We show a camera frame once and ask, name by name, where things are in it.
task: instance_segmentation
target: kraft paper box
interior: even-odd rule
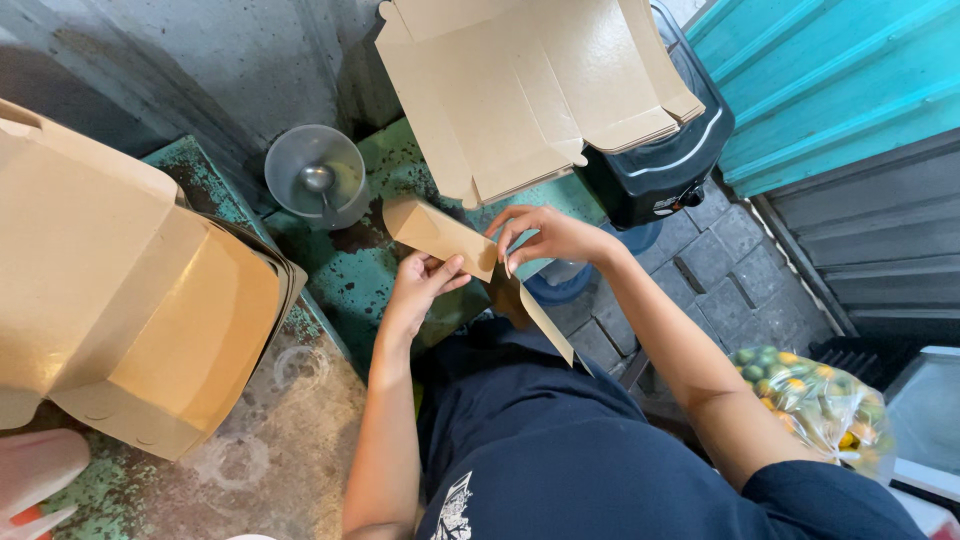
[[[573,365],[576,352],[564,334],[523,283],[516,276],[508,278],[504,265],[496,262],[496,243],[415,197],[385,202],[383,222],[397,242],[441,260],[463,256],[463,271],[483,282],[495,310],[507,313],[518,329],[536,324],[566,363]]]
[[[441,194],[477,208],[703,112],[647,0],[394,0],[376,47]]]
[[[277,274],[170,177],[0,101],[0,429],[48,398],[177,459],[240,396]]]

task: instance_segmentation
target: person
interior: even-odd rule
[[[511,273],[563,258],[603,274],[716,471],[646,424],[588,359],[570,369],[545,339],[504,331],[504,319],[448,337],[412,368],[434,298],[470,279],[459,256],[414,253],[373,347],[344,538],[923,538],[883,486],[818,461],[784,430],[612,235],[550,207],[507,207],[486,236],[501,226],[497,253]],[[507,255],[528,230],[539,232]],[[424,385],[416,420],[414,372]],[[427,504],[415,532],[421,465]]]

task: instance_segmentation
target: hand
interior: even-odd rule
[[[446,263],[424,252],[415,251],[396,270],[394,292],[380,321],[378,335],[398,335],[413,339],[420,331],[433,299],[460,288],[470,275],[460,271],[464,258],[455,255]]]
[[[510,245],[524,231],[540,230],[510,253],[506,260],[510,274],[513,274],[520,264],[535,258],[562,258],[595,264],[611,249],[623,247],[612,234],[563,215],[553,207],[508,206],[494,217],[484,236],[493,238],[500,226],[503,226],[503,232],[496,242],[496,253],[497,260],[501,262],[507,256]]]

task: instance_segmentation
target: navy blue shirt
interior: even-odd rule
[[[770,465],[737,494],[596,367],[452,337],[414,370],[418,539],[924,538],[882,486],[835,465]]]

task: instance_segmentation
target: worn table surface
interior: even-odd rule
[[[265,234],[192,137],[145,161],[177,180],[194,209]],[[340,538],[365,390],[325,324],[309,296],[301,295],[227,420],[176,463],[42,404],[34,421],[18,431],[71,428],[89,442],[92,458],[45,504],[47,512],[79,506],[56,529],[56,538]]]
[[[382,213],[385,200],[416,193],[480,232],[512,204],[548,204],[594,225],[606,219],[583,182],[572,174],[499,203],[464,210],[459,201],[437,191],[406,118],[360,141],[357,147],[366,164],[372,196],[370,211],[357,224],[342,231],[311,231],[304,222],[285,211],[264,221],[283,254],[310,276],[307,289],[343,338],[357,373],[364,378],[370,368],[373,339],[390,297],[397,262],[409,253],[387,233]],[[545,259],[531,261],[521,266],[517,274],[527,278],[547,262]],[[476,280],[463,289],[443,295],[427,315],[415,348],[436,344],[489,306],[490,300]]]

